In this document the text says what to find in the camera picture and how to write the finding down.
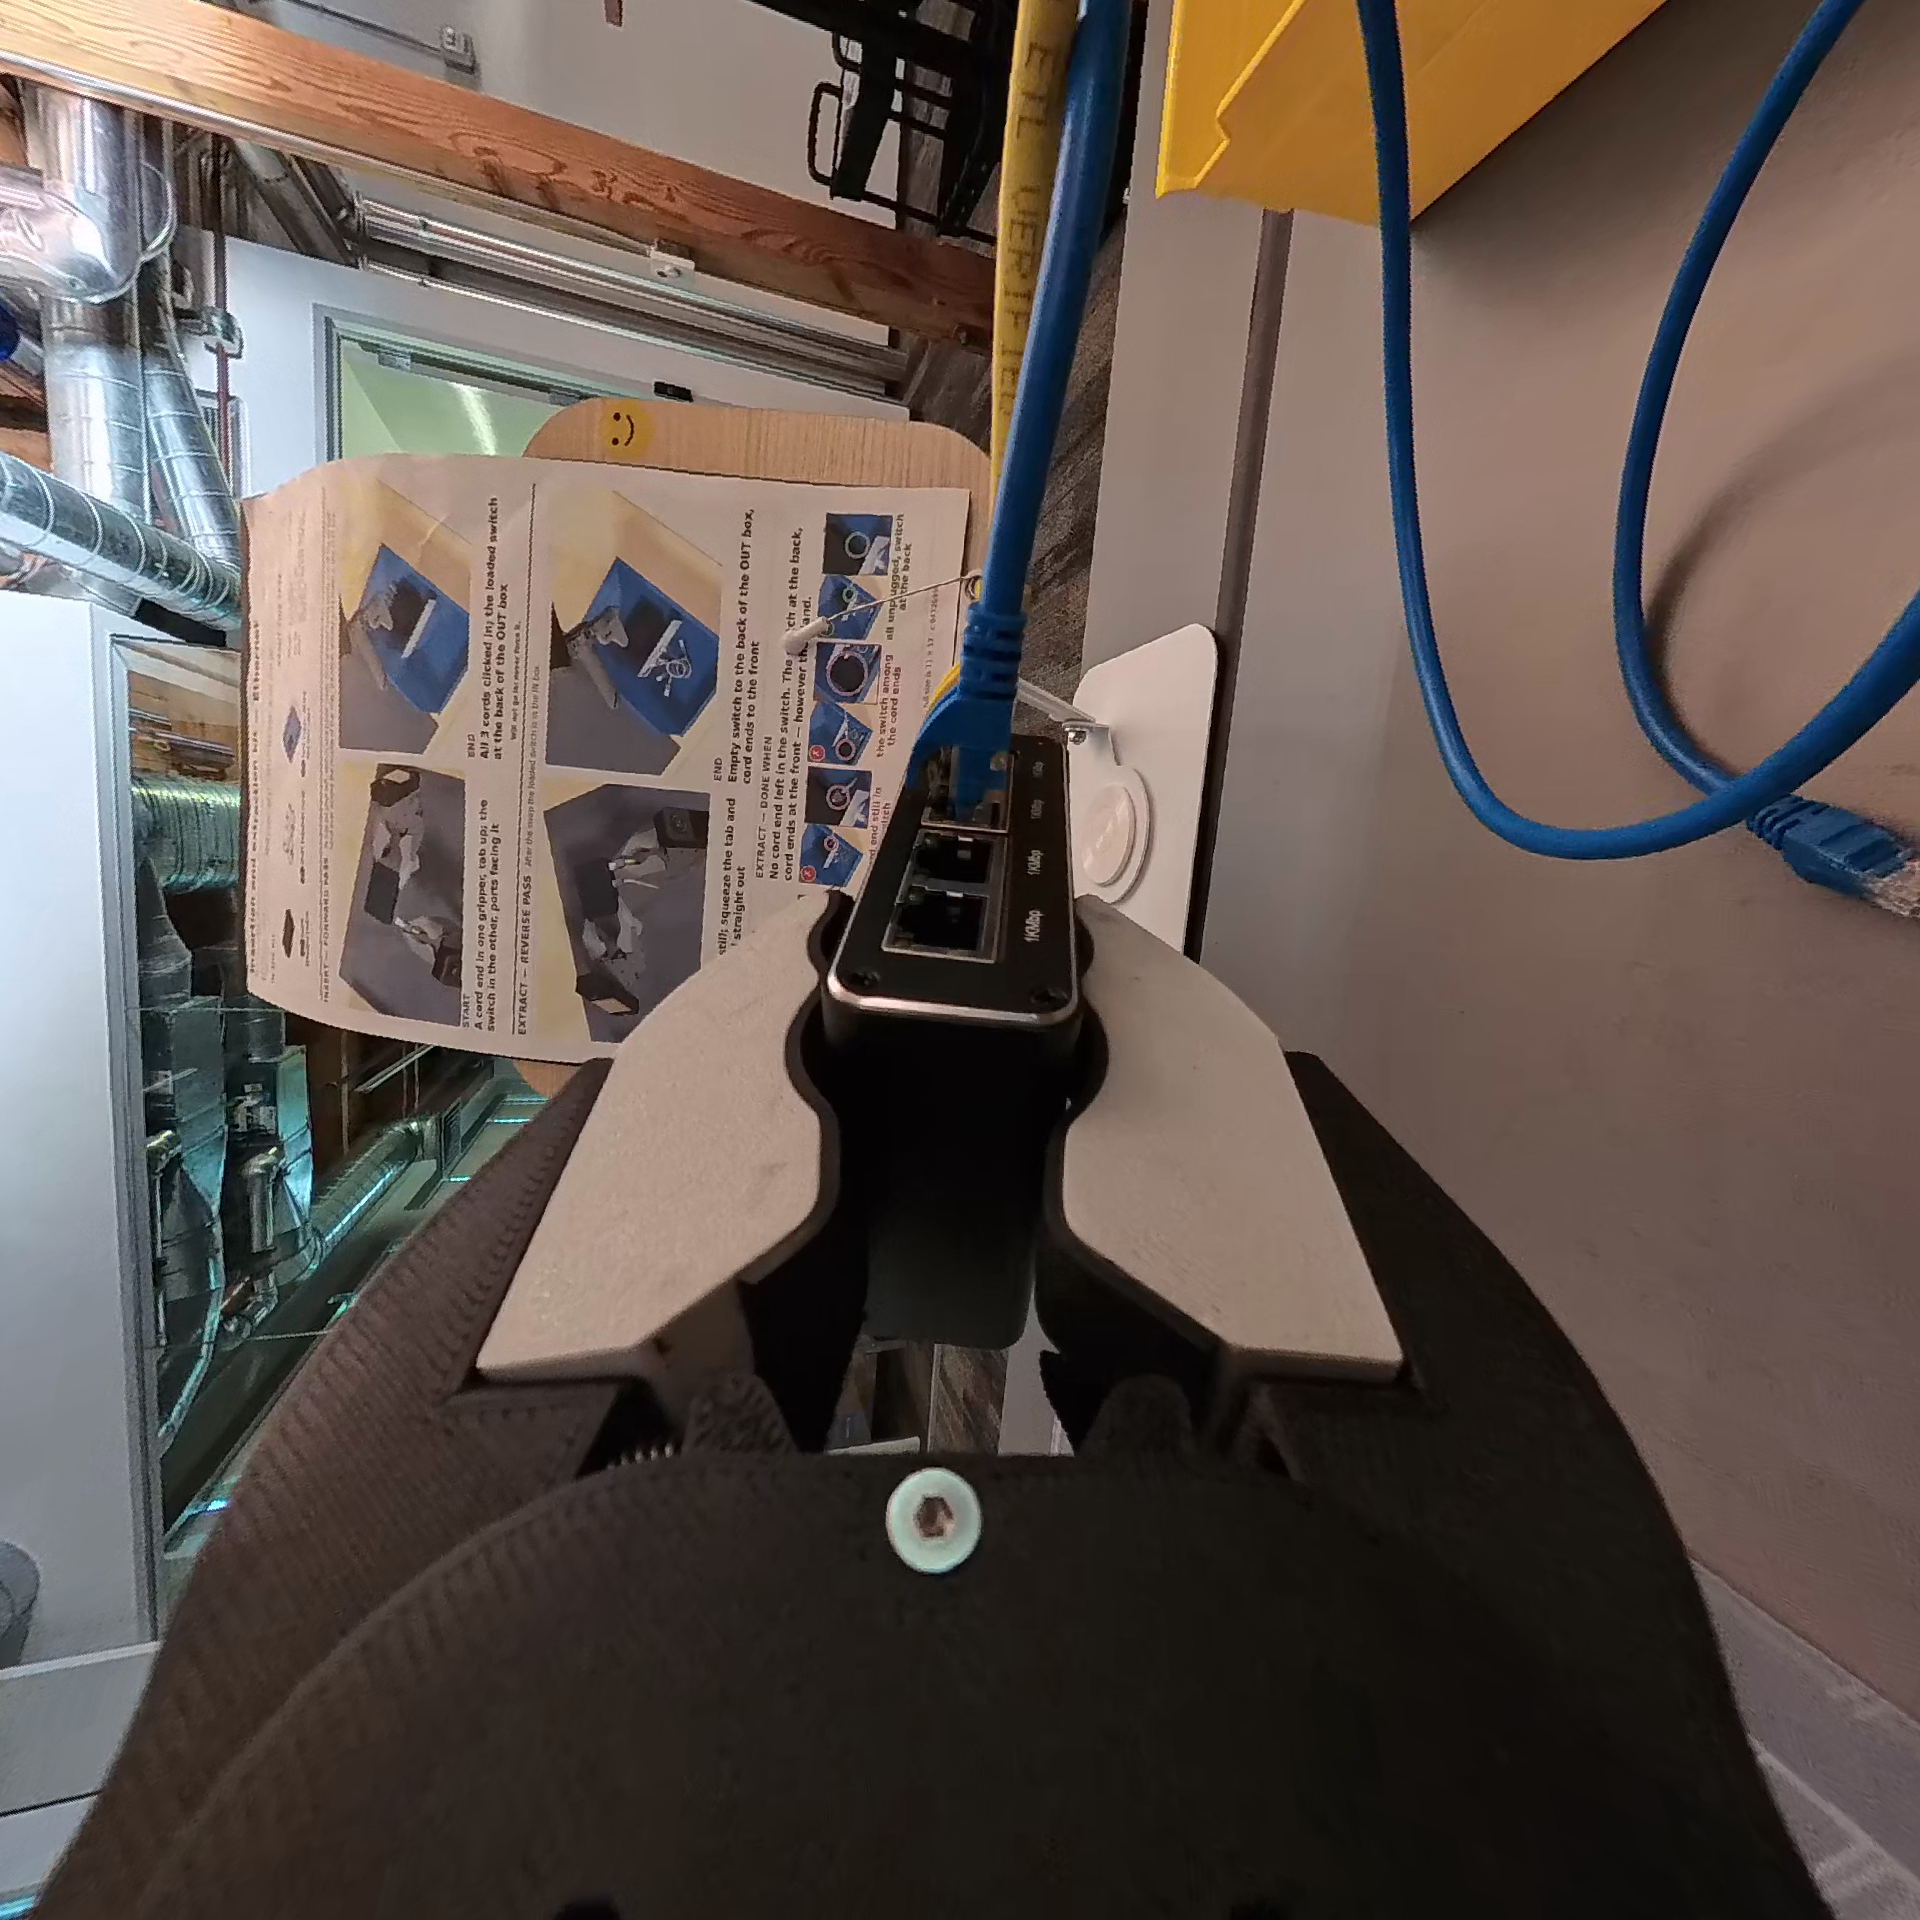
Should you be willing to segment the wooden display board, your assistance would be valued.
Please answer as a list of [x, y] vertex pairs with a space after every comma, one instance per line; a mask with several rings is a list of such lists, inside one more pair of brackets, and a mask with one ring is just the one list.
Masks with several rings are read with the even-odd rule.
[[[596, 451], [596, 404], [642, 400], [652, 440], [640, 464]], [[969, 496], [965, 561], [986, 554], [989, 458], [956, 432], [909, 419], [831, 410], [710, 409], [649, 399], [585, 399], [544, 422], [526, 461], [624, 469], [710, 473], [729, 484], [868, 485], [878, 494], [955, 489]]]

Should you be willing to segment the yellow plastic bin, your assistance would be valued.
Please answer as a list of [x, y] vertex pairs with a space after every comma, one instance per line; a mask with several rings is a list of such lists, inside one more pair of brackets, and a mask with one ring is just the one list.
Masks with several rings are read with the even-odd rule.
[[[1565, 95], [1654, 3], [1396, 3], [1410, 213]], [[1158, 195], [1378, 222], [1355, 3], [1172, 3]]]

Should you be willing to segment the spiral duct behind glass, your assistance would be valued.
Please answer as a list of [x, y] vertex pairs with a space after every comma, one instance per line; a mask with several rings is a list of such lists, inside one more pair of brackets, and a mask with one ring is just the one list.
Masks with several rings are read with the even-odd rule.
[[419, 1210], [505, 1138], [520, 1083], [357, 1041], [249, 990], [233, 784], [132, 781], [136, 1083], [162, 1474], [207, 1474]]

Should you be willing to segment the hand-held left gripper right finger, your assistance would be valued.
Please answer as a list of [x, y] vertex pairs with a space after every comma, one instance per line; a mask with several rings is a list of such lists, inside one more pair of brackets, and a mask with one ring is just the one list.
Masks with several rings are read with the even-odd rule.
[[1079, 916], [1103, 1072], [1066, 1130], [1069, 1243], [1207, 1383], [1394, 1381], [1402, 1339], [1281, 1039], [1112, 903]]

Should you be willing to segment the printed instruction sheet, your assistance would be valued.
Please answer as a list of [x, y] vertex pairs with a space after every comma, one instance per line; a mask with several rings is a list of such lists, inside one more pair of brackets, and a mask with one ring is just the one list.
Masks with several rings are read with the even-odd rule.
[[251, 993], [581, 1065], [866, 884], [973, 496], [391, 452], [255, 499], [249, 542]]

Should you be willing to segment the black ethernet splitter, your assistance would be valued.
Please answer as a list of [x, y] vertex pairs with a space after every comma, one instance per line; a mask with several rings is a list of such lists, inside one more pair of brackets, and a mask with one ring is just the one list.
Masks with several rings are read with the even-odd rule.
[[1082, 1021], [1069, 760], [1020, 730], [993, 822], [901, 790], [824, 982], [866, 1331], [1020, 1341]]

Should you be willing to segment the white stand base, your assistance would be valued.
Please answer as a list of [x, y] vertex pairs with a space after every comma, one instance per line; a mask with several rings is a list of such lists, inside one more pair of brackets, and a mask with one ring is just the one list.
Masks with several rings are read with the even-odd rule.
[[1190, 946], [1219, 640], [1179, 628], [1086, 668], [1066, 717], [1071, 872], [1085, 899]]

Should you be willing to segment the silver ceiling ductwork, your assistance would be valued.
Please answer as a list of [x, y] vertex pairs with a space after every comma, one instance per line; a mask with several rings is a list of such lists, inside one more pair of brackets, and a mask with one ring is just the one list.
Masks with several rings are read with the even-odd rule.
[[158, 119], [29, 80], [3, 168], [3, 355], [37, 309], [50, 464], [3, 451], [3, 586], [243, 631], [243, 508], [180, 355]]

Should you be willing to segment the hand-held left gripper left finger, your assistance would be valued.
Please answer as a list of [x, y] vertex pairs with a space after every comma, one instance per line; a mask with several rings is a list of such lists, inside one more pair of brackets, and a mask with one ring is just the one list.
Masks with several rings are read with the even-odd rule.
[[476, 1350], [484, 1381], [753, 1370], [745, 1286], [831, 1208], [827, 1122], [793, 1044], [835, 903], [783, 903], [616, 1048]]

